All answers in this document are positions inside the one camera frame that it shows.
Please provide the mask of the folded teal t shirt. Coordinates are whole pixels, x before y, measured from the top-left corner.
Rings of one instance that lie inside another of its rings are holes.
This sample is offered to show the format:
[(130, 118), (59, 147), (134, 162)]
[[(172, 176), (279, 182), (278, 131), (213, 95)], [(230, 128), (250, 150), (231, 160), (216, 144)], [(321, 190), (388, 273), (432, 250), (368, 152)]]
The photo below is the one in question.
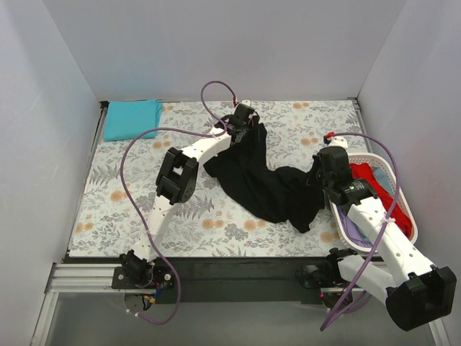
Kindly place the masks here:
[(104, 141), (124, 141), (160, 123), (163, 104), (156, 99), (110, 102), (104, 127)]

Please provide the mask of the red t shirt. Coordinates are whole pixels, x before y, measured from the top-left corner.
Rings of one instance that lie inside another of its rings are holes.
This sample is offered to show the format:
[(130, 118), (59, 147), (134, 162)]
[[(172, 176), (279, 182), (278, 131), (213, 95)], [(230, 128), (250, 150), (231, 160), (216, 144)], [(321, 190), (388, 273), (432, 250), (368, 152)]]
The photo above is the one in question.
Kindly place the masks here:
[[(353, 178), (366, 180), (377, 193), (377, 196), (382, 201), (385, 209), (388, 210), (393, 202), (393, 196), (391, 195), (392, 189), (386, 191), (377, 183), (375, 178), (372, 176), (372, 167), (368, 163), (351, 163), (349, 166), (352, 169)], [(394, 207), (391, 217), (395, 219), (399, 229), (409, 239), (413, 230), (412, 223), (410, 218), (401, 210), (399, 205)]]

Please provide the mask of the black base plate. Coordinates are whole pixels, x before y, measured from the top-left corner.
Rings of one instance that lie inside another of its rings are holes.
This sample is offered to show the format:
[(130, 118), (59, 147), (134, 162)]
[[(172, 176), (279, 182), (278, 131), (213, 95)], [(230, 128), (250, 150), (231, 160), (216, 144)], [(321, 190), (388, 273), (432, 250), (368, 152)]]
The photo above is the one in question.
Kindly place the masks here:
[(129, 293), (159, 289), (159, 304), (294, 301), (323, 303), (346, 281), (326, 257), (170, 257), (153, 267), (124, 261), (112, 288)]

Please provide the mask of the floral tablecloth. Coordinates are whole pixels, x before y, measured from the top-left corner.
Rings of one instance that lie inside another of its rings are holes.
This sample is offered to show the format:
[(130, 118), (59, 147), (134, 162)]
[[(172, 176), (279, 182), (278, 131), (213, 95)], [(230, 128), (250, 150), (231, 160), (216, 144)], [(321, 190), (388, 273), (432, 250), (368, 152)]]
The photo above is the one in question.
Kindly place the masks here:
[[(349, 148), (363, 152), (362, 124), (356, 103), (343, 101), (255, 101), (267, 129), (270, 169), (310, 169), (313, 154), (331, 131), (349, 133)], [(230, 102), (175, 102), (163, 105), (163, 131), (133, 145), (124, 176), (130, 195), (144, 216), (155, 198), (155, 180), (168, 149), (184, 148), (197, 133), (213, 126), (214, 115), (232, 112)], [(102, 141), (97, 146), (81, 211), (68, 246), (70, 257), (117, 257), (127, 252), (145, 229), (122, 187), (120, 163), (129, 141)], [(329, 209), (321, 210), (301, 234), (290, 223), (268, 223), (230, 199), (218, 182), (199, 170), (196, 190), (180, 206), (157, 247), (166, 256), (303, 257), (323, 256), (341, 247), (339, 229)]]

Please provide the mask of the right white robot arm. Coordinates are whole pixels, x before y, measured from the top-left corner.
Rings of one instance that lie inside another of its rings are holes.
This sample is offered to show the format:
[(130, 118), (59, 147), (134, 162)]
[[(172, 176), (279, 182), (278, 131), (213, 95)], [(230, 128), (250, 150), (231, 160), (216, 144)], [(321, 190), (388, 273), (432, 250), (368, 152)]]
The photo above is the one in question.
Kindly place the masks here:
[(368, 265), (356, 252), (329, 265), (326, 279), (334, 286), (358, 285), (381, 301), (393, 322), (409, 331), (452, 311), (457, 278), (449, 267), (437, 267), (386, 216), (375, 189), (355, 179), (345, 148), (328, 146), (314, 156), (314, 180), (330, 201), (375, 245), (387, 265)]

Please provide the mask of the black t shirt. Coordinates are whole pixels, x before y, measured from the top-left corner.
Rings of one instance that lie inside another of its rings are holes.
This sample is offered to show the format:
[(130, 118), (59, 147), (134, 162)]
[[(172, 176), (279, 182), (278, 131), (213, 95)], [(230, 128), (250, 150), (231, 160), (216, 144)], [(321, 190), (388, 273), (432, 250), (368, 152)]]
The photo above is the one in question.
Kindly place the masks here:
[(204, 164), (224, 192), (248, 212), (270, 223), (289, 221), (301, 234), (325, 206), (323, 191), (308, 182), (310, 174), (295, 167), (267, 166), (264, 124)]

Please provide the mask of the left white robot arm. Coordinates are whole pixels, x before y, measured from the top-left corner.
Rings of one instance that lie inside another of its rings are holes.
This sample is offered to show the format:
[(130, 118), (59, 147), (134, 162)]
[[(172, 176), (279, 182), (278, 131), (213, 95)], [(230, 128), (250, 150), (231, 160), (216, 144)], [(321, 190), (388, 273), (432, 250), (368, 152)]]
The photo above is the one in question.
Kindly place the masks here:
[(131, 250), (120, 255), (120, 261), (124, 277), (136, 288), (162, 285), (177, 278), (176, 270), (167, 260), (164, 260), (167, 271), (159, 274), (155, 272), (156, 259), (164, 258), (156, 242), (165, 234), (176, 209), (193, 196), (199, 168), (241, 141), (258, 119), (251, 101), (244, 100), (235, 104), (233, 114), (219, 119), (212, 130), (201, 135), (198, 141), (181, 149), (170, 148), (164, 156), (156, 178), (156, 196), (147, 218), (129, 193), (124, 168), (129, 150), (138, 139), (150, 131), (145, 131), (130, 142), (120, 163), (120, 178), (122, 187), (140, 216), (145, 231)]

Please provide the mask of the blue t shirt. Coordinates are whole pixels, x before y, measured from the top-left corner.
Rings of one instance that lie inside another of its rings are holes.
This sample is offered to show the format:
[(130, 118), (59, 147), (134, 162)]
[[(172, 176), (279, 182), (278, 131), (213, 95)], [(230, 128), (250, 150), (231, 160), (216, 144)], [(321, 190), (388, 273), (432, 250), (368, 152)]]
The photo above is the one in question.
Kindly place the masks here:
[(375, 178), (377, 183), (386, 191), (392, 189), (388, 176), (385, 170), (381, 167), (373, 167), (372, 168), (372, 176)]

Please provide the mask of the aluminium frame rail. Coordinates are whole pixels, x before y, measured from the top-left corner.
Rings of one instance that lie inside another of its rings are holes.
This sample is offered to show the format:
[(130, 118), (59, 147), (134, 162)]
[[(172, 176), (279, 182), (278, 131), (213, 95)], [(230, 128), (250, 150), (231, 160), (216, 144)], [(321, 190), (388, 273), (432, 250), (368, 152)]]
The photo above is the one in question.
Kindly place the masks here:
[(137, 300), (111, 288), (113, 264), (55, 265), (34, 345), (448, 345), (441, 321), (410, 332), (371, 301), (328, 329), (321, 307), (295, 302), (188, 303), (166, 325), (130, 313)]

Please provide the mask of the lilac t shirt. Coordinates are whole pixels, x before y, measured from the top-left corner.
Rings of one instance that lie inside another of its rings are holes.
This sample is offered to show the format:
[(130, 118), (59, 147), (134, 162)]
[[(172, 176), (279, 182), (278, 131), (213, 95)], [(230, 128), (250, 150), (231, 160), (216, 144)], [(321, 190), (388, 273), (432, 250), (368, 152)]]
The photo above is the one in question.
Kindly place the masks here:
[(346, 237), (352, 241), (354, 244), (361, 247), (371, 248), (372, 243), (370, 240), (362, 233), (362, 230), (352, 222), (341, 209), (338, 210), (339, 218), (341, 225), (346, 234)]

